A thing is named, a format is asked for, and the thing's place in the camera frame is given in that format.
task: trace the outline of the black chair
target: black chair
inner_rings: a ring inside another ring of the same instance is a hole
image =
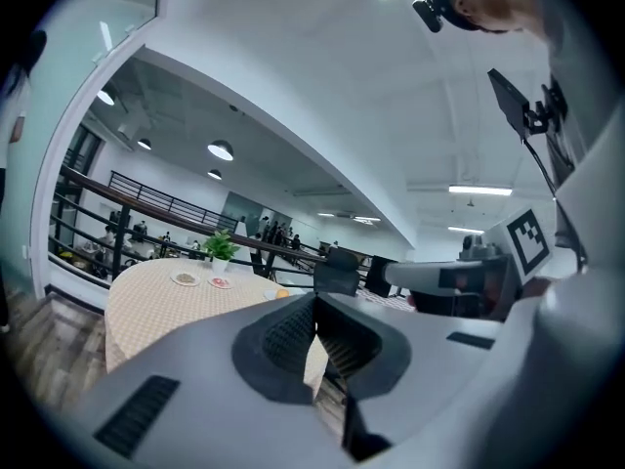
[[[360,282],[355,255],[330,248],[326,262],[314,266],[312,285],[315,292],[334,292],[355,296]]]

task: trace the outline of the camera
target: camera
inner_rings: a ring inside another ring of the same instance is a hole
[[[438,33],[442,30],[442,19],[434,8],[432,0],[415,0],[412,8],[417,11],[426,26],[432,33]]]

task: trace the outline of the railing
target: railing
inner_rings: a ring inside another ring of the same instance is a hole
[[[61,200],[65,206],[74,208],[79,213],[85,214],[106,226],[110,226],[112,230],[116,233],[116,238],[114,244],[108,244],[100,238],[95,238],[94,236],[87,234],[75,226],[70,225],[69,223],[63,221],[60,217],[56,217],[51,215],[51,220],[58,225],[59,227],[64,227],[75,233],[76,235],[80,235],[97,245],[99,248],[104,251],[112,252],[112,262],[109,264],[107,262],[103,262],[102,260],[97,260],[94,256],[90,255],[85,251],[81,251],[78,248],[71,247],[54,238],[53,236],[49,236],[49,240],[52,241],[58,249],[61,249],[65,252],[70,252],[73,256],[79,257],[88,261],[92,266],[104,270],[106,273],[110,272],[112,279],[116,279],[119,274],[125,269],[122,265],[122,260],[124,257],[128,258],[126,261],[129,262],[142,262],[149,260],[147,257],[140,255],[137,252],[133,252],[130,250],[124,250],[124,236],[126,234],[132,235],[133,237],[139,237],[143,240],[147,240],[157,245],[164,246],[166,249],[171,248],[179,252],[186,253],[192,257],[204,258],[206,256],[203,252],[198,252],[197,250],[193,250],[191,248],[187,248],[184,246],[180,246],[177,243],[164,241],[160,238],[156,238],[153,236],[149,236],[147,234],[142,234],[140,232],[131,230],[129,228],[124,227],[123,225],[127,224],[128,217],[131,210],[135,210],[142,214],[147,215],[153,219],[157,219],[164,223],[177,226],[179,228],[183,228],[190,232],[198,233],[200,235],[213,235],[215,231],[222,231],[221,227],[211,226],[208,224],[200,224],[199,222],[195,222],[184,217],[181,217],[177,214],[174,214],[169,211],[163,210],[161,207],[151,205],[145,203],[143,201],[137,200],[135,197],[132,197],[124,192],[116,191],[112,188],[104,186],[96,181],[89,179],[88,177],[80,174],[79,172],[72,170],[66,166],[63,166],[61,169],[61,175],[66,177],[70,182],[74,183],[77,187],[82,188],[84,190],[88,190],[93,192],[99,196],[102,196],[112,202],[118,203],[121,205],[121,213],[119,216],[118,222],[112,222],[108,219],[96,214],[91,210],[87,210],[72,200],[62,196],[60,193],[55,192],[55,199]],[[240,246],[247,246],[252,249],[257,249],[259,251],[269,252],[269,257],[267,259],[266,264],[262,263],[254,263],[242,261],[239,259],[230,260],[234,264],[241,264],[244,266],[251,266],[255,268],[255,272],[262,273],[264,277],[275,277],[275,272],[284,272],[284,273],[297,273],[301,274],[302,272],[299,270],[291,270],[285,268],[279,268],[273,265],[273,261],[275,260],[275,256],[284,257],[285,259],[296,259],[298,261],[307,261],[312,263],[313,265],[319,262],[325,262],[325,259],[310,255],[301,251],[292,250],[290,248],[283,248],[281,246],[272,245],[269,243],[265,243],[253,238],[247,238],[245,236],[240,236],[238,234],[231,235],[231,241]],[[96,277],[90,275],[81,274],[78,270],[72,270],[78,276],[81,276],[95,284],[108,288],[109,285],[101,280],[98,280]],[[288,287],[299,287],[299,288],[313,288],[311,285],[297,285],[297,284],[282,284],[282,286]]]
[[[234,233],[236,228],[236,220],[217,212],[212,212],[187,201],[178,199],[165,192],[160,192],[150,186],[145,186],[134,179],[130,179],[114,170],[111,171],[108,187],[112,190],[123,192],[128,196],[132,196],[138,201],[153,205],[176,214],[190,221],[208,226],[215,226],[220,231],[229,230]]]

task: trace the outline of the wooden handrail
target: wooden handrail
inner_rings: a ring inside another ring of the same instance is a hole
[[[181,216],[171,214],[163,210],[162,208],[158,208],[149,205],[143,201],[139,201],[132,196],[124,194],[123,192],[118,192],[109,188],[108,186],[94,181],[93,179],[89,179],[87,176],[81,174],[80,172],[77,172],[76,170],[66,167],[65,165],[61,167],[60,174],[64,177],[67,177],[70,181],[79,184],[87,191],[94,192],[95,194],[120,205],[128,205],[130,208],[136,210],[137,212],[141,212],[142,214],[146,214],[148,217],[157,219],[158,221],[163,221],[164,223],[171,224],[172,226],[177,226],[179,228],[183,228],[185,230],[207,236],[213,235],[215,231],[220,230],[219,228],[216,228],[214,226],[208,226],[206,224],[200,224],[194,221],[190,221],[188,219],[183,219]],[[314,262],[325,262],[325,259],[323,259],[322,257],[305,254],[297,250],[283,248],[280,246],[272,245],[270,243],[264,243],[263,241],[259,241],[253,238],[247,238],[239,234],[231,234],[230,238],[232,243],[235,243],[237,245],[247,246],[250,248],[258,248],[260,250],[267,250],[268,252],[273,252],[274,254],[288,255],[296,259],[307,259]]]

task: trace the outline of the table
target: table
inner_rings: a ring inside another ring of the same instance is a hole
[[[277,283],[230,264],[226,276],[233,288],[211,285],[210,263],[189,259],[155,259],[125,270],[113,282],[104,312],[106,370],[134,357],[170,331],[193,321],[266,302],[263,292]],[[197,286],[182,286],[170,275],[184,271],[198,276]],[[327,365],[327,354],[315,337],[306,361],[304,383],[316,395]]]

